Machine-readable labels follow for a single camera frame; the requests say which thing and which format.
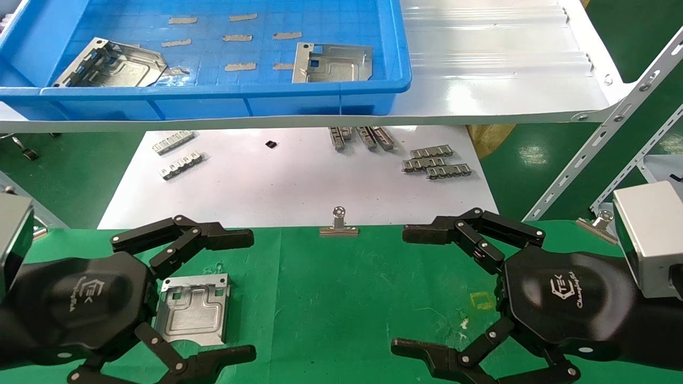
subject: white shelf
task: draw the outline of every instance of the white shelf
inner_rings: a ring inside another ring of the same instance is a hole
[[[332,224],[332,209],[346,208],[348,225],[431,223],[478,206],[497,212],[464,127],[387,127],[396,148],[370,152],[357,134],[343,152],[326,128],[202,131],[163,156],[152,146],[173,132],[145,134],[98,229],[135,228],[183,214],[225,227]],[[274,149],[265,146],[273,140]],[[467,163],[467,177],[428,180],[405,174],[409,150],[449,144],[448,163]],[[207,159],[174,179],[158,170],[197,150]]]
[[[18,132],[603,121],[624,84],[579,0],[402,0],[411,88],[388,116],[6,122]]]

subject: metal connector strip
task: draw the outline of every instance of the metal connector strip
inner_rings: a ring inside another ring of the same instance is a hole
[[[372,129],[368,126],[357,126],[356,131],[358,131],[358,136],[369,150],[377,148],[377,141],[375,136],[372,135]]]
[[[170,137],[154,144],[152,149],[159,155],[162,155],[170,150],[180,147],[182,144],[195,138],[193,131],[179,131],[172,134]]]
[[[438,167],[426,168],[427,178],[436,180],[438,178],[457,178],[460,176],[470,176],[472,169],[467,164],[441,165]]]
[[[338,126],[330,127],[330,139],[332,139],[332,145],[335,146],[336,150],[344,149],[344,136]]]
[[[443,157],[403,160],[403,172],[418,172],[425,170],[425,168],[438,167],[444,165],[446,165],[446,161],[443,159]]]
[[[393,149],[395,142],[391,136],[389,136],[389,133],[384,129],[384,127],[373,126],[372,133],[375,136],[375,140],[383,150],[390,151]]]
[[[194,167],[196,164],[201,163],[203,160],[204,154],[194,151],[168,167],[161,169],[159,174],[164,180],[171,180],[182,172]]]
[[[437,157],[437,156],[453,156],[453,149],[449,145],[420,148],[418,150],[411,150],[410,157],[413,159],[423,159],[426,157]]]

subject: stamped metal plate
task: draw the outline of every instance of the stamped metal plate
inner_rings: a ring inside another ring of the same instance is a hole
[[[230,284],[227,273],[170,277],[161,286],[154,328],[167,342],[190,340],[200,346],[223,345]]]
[[[154,84],[166,67],[158,52],[94,38],[53,87],[146,87]]]
[[[322,52],[314,52],[316,47],[322,48]],[[365,81],[371,76],[371,46],[310,42],[296,45],[293,83]]]

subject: green floor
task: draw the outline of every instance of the green floor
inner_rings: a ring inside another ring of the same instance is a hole
[[[683,24],[681,0],[592,0],[588,14],[625,81],[635,81]],[[683,64],[648,98],[544,215],[575,219],[683,102]],[[597,128],[596,123],[523,124],[493,154],[483,171],[501,213],[521,218]],[[42,158],[26,161],[0,141],[0,170],[74,228],[94,228],[135,153],[141,133],[20,135]],[[683,124],[652,153],[683,153]],[[622,183],[640,184],[639,174]]]

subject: white table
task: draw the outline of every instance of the white table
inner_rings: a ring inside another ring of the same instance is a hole
[[[462,126],[387,127],[396,148],[370,152],[360,137],[336,152],[327,128],[201,131],[163,156],[152,145],[173,131],[148,132],[124,174],[99,229],[134,228],[178,214],[225,227],[331,225],[346,208],[349,225],[429,223],[472,207],[497,212],[467,131]],[[274,149],[268,140],[278,143]],[[427,180],[404,174],[401,160],[416,148],[449,144],[449,162],[468,163],[472,176]],[[164,181],[158,170],[194,151],[200,163]]]

